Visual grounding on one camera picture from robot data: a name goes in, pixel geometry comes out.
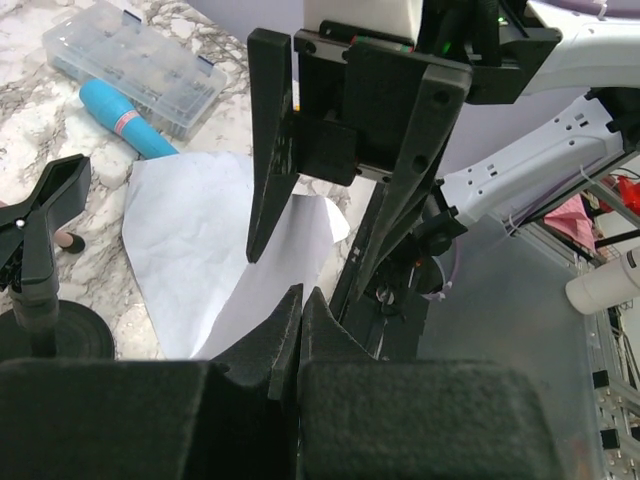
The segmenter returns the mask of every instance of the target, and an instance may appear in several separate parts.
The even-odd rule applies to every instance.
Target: pink fabric
[[[564,233],[580,245],[596,251],[595,238],[591,230],[593,223],[587,217],[580,195],[572,197],[559,208],[544,217],[544,223]]]

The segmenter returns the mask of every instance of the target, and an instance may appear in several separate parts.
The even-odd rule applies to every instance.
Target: black tripod base
[[[60,300],[56,325],[57,357],[115,357],[113,336],[107,324],[90,308]],[[13,310],[0,315],[0,362],[31,357],[29,335],[18,326]]]

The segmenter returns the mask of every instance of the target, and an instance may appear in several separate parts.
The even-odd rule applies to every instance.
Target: black plastic bracket
[[[600,440],[603,450],[618,450],[621,447],[620,435],[615,428],[600,430]]]
[[[360,50],[355,48],[351,54],[356,65],[360,58],[358,52]],[[426,68],[393,177],[365,250],[356,296],[364,293],[380,262],[381,248],[384,246],[385,250],[391,251],[402,240],[403,236],[398,235],[392,244],[385,245],[403,209],[444,147],[469,93],[471,81],[470,69],[458,65],[432,64]],[[405,225],[403,230],[408,231],[410,226],[410,223]]]
[[[257,29],[249,35],[247,51],[254,176],[247,258],[255,263],[269,243],[298,173],[292,151],[291,38]]]

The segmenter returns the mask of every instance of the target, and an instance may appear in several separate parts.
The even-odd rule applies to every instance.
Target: black cable
[[[640,237],[640,230],[632,230],[631,232],[625,232],[620,235],[613,235],[611,237],[596,240],[596,248],[608,247],[609,245],[626,242],[627,240],[632,240],[638,237]]]
[[[628,174],[623,174],[623,173],[610,173],[609,175],[616,178],[626,178],[627,180],[640,180],[637,177],[629,177]]]
[[[470,39],[474,52],[482,57],[484,65],[501,66],[499,17],[498,0],[473,0],[466,6],[452,7],[440,14],[433,53],[448,57],[450,51],[456,51],[466,39]]]
[[[633,170],[631,170],[629,168],[618,167],[618,168],[616,168],[616,170],[622,170],[623,172],[627,172],[627,173],[630,173],[631,175],[635,175],[636,179],[640,180],[640,175],[638,175],[636,172],[634,172]]]

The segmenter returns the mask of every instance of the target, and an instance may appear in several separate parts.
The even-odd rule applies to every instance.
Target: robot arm
[[[597,98],[580,97],[537,130],[472,167],[446,175],[440,188],[447,203],[458,209],[456,220],[469,227],[546,179],[579,176],[580,169],[588,171],[601,159],[618,157],[624,142],[621,132],[607,128],[612,121]]]
[[[533,0],[306,0],[306,29],[293,43],[300,112],[291,106],[290,38],[255,31],[248,42],[255,175],[249,260],[259,259],[299,174],[342,185],[361,175],[386,185],[360,260],[359,295],[421,217],[422,251],[437,255],[523,186],[616,155],[628,139],[611,122],[628,129],[634,112],[580,99],[557,123],[471,172],[436,179],[465,102],[509,104],[546,89],[625,90],[640,82],[640,60],[629,52],[640,43],[633,26],[640,32],[639,21]]]

